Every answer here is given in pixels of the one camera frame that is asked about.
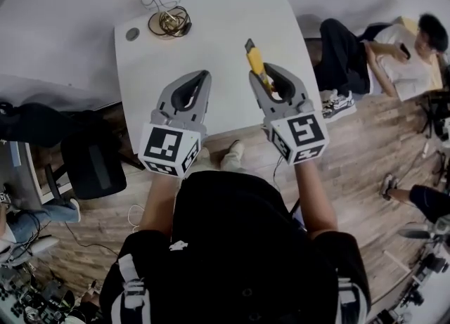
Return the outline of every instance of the chair seat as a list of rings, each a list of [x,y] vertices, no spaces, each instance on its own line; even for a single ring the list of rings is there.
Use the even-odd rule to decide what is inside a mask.
[[[120,142],[105,120],[61,142],[65,169],[79,199],[105,197],[127,187],[119,148]]]

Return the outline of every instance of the black and white sneaker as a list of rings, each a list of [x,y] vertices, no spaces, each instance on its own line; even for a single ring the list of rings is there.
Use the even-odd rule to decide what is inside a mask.
[[[334,90],[330,95],[328,101],[323,103],[322,115],[325,119],[325,123],[331,123],[346,115],[350,115],[356,112],[356,106],[352,92],[349,92],[349,96],[343,96],[338,94],[338,91]]]

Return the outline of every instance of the white table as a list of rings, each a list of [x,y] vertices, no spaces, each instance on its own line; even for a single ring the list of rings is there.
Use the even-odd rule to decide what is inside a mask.
[[[307,47],[288,0],[182,0],[193,26],[183,38],[169,41],[147,28],[151,15],[115,28],[120,91],[133,151],[139,151],[143,123],[150,121],[163,88],[196,70],[212,75],[204,124],[209,135],[261,124],[248,81],[245,43],[252,38],[264,61],[297,75],[314,107],[321,109],[319,90]],[[140,35],[127,41],[137,27]]]

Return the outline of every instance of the white cube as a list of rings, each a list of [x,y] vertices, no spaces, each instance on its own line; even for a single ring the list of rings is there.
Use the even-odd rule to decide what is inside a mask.
[[[269,138],[289,165],[320,157],[330,143],[319,111],[270,122]]]
[[[200,152],[197,131],[145,123],[138,158],[150,171],[183,178]]]

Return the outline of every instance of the white t-shirt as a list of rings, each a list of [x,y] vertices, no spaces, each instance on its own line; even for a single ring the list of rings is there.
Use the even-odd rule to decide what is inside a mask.
[[[16,243],[14,234],[9,228],[9,225],[6,224],[5,233],[0,238],[0,253],[14,243]]]
[[[414,48],[416,36],[401,24],[394,24],[382,30],[375,37],[381,44],[402,43],[409,50],[411,57],[406,64],[400,63],[392,56],[380,56],[377,63],[394,84],[401,101],[419,96],[426,92],[432,81],[432,66],[422,60]],[[373,85],[373,93],[381,93],[381,86],[369,68],[369,79]]]

